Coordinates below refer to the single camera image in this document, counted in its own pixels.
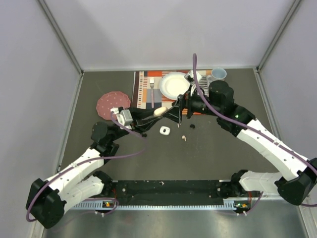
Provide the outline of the pink beige earbud charging case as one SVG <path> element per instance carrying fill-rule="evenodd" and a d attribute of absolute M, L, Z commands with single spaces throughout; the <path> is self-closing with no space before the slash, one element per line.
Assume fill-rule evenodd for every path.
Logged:
<path fill-rule="evenodd" d="M 160 107 L 154 110 L 153 115 L 155 117 L 160 117 L 162 114 L 164 114 L 168 110 L 167 107 Z"/>

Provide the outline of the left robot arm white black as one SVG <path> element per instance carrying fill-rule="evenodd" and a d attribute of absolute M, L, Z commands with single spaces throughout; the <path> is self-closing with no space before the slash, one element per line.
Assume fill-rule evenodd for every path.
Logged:
<path fill-rule="evenodd" d="M 118 159 L 117 139 L 128 134 L 141 137 L 167 110 L 166 107 L 112 108 L 109 111 L 112 124 L 102 121 L 93 125 L 93 143 L 77 160 L 55 175 L 32 183 L 26 203 L 26 220 L 38 221 L 49 229 L 82 201 L 95 195 L 110 195 L 112 184 L 92 172 L 110 160 Z"/>

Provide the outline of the white earbud charging case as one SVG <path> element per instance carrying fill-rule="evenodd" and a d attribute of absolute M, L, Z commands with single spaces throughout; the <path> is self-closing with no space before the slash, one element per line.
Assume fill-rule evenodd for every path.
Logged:
<path fill-rule="evenodd" d="M 170 134 L 170 128 L 167 127 L 167 126 L 162 126 L 162 127 L 159 129 L 159 132 L 160 132 L 160 134 L 162 134 L 162 135 L 168 136 L 168 135 Z"/>

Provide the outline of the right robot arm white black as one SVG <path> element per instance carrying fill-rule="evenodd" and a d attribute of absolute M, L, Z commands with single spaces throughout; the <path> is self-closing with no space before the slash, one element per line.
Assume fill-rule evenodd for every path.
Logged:
<path fill-rule="evenodd" d="M 193 113 L 216 116 L 220 127 L 247 143 L 267 159 L 278 171 L 255 173 L 240 170 L 231 177 L 231 190 L 237 196 L 249 191 L 278 194 L 292 205 L 301 205 L 317 183 L 317 161 L 307 159 L 287 147 L 271 134 L 246 108 L 234 102 L 234 90 L 224 81 L 209 85 L 209 95 L 187 91 L 179 95 L 163 117 L 176 123 Z"/>

